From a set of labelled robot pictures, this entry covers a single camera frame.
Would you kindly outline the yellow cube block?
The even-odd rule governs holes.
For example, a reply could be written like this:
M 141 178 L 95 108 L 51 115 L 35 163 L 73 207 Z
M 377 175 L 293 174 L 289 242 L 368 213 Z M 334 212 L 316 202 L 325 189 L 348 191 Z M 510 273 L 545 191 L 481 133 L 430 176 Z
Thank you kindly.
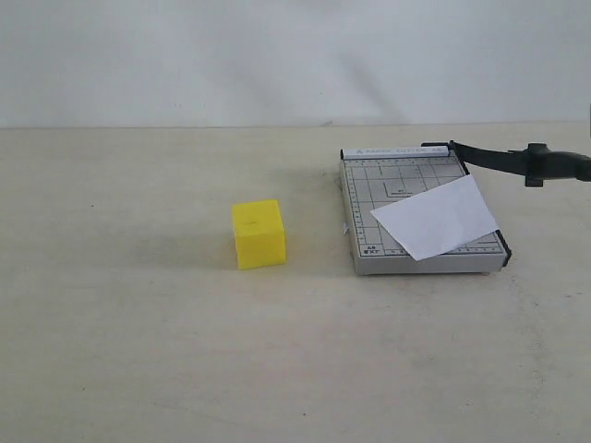
M 234 204 L 232 222 L 239 269 L 282 265 L 287 261 L 286 230 L 277 199 Z

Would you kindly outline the white paper sheet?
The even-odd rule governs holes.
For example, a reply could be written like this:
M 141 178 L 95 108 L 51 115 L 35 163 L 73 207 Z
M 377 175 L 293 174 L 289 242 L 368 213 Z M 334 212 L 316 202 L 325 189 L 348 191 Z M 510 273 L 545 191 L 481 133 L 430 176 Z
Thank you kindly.
M 499 229 L 471 174 L 370 213 L 416 261 L 449 253 Z

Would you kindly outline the black cutter blade lever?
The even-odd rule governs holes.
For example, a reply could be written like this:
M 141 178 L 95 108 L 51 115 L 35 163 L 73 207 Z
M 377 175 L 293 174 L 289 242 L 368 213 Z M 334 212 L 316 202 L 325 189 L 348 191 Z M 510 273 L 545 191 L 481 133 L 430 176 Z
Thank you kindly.
M 448 143 L 463 162 L 508 174 L 521 175 L 526 187 L 542 187 L 548 180 L 590 182 L 590 157 L 553 151 L 544 143 L 529 143 L 524 150 L 484 150 L 456 141 Z

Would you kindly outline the grey paper cutter base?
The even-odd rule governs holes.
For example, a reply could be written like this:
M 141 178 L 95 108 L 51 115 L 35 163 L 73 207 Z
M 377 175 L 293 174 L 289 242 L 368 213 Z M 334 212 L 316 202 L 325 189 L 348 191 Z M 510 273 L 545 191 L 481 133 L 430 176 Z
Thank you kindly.
M 343 149 L 340 184 L 351 255 L 358 275 L 490 273 L 512 251 L 497 230 L 444 255 L 416 261 L 371 211 L 469 174 L 444 142 L 391 149 Z

